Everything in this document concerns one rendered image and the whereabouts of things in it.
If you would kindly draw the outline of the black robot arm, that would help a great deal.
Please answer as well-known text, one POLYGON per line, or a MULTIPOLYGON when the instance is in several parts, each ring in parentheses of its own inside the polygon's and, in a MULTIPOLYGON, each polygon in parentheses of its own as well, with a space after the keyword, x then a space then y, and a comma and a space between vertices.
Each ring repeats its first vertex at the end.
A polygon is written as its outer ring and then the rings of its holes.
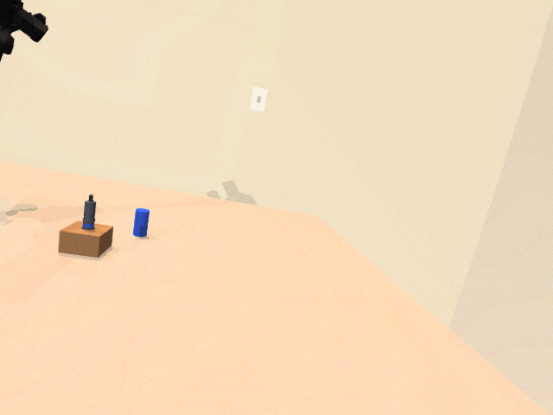
POLYGON ((39 42, 47 33, 48 25, 46 25, 46 17, 42 13, 32 15, 23 8, 21 2, 19 12, 14 15, 11 24, 17 27, 34 42, 39 42))

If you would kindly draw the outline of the brown wooden block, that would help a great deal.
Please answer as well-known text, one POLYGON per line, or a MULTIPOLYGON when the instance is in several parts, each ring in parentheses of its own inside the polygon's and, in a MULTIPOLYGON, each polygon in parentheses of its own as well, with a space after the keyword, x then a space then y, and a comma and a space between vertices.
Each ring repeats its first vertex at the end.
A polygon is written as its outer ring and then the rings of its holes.
POLYGON ((111 247, 113 226, 95 224, 93 230, 85 230, 83 221, 59 231, 58 252, 98 258, 111 247))

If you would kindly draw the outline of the grey marker with blue band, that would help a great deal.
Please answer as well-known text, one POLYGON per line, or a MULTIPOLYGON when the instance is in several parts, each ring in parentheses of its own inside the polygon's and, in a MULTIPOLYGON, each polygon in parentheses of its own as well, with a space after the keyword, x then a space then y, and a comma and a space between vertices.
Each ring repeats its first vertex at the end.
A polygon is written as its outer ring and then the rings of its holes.
POLYGON ((94 195, 89 195, 89 200, 85 201, 85 207, 84 207, 84 218, 83 220, 83 229, 85 230, 93 230, 95 227, 95 208, 96 208, 96 201, 93 200, 94 195))

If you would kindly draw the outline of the blue marker cap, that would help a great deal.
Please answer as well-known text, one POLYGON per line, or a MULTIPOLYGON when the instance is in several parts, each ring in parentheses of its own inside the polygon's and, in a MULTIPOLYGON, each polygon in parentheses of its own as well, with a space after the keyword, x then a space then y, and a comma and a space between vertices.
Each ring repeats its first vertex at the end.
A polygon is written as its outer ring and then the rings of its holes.
POLYGON ((132 235, 135 237, 146 237, 149 224, 149 210, 145 208, 137 208, 135 210, 135 218, 132 235))

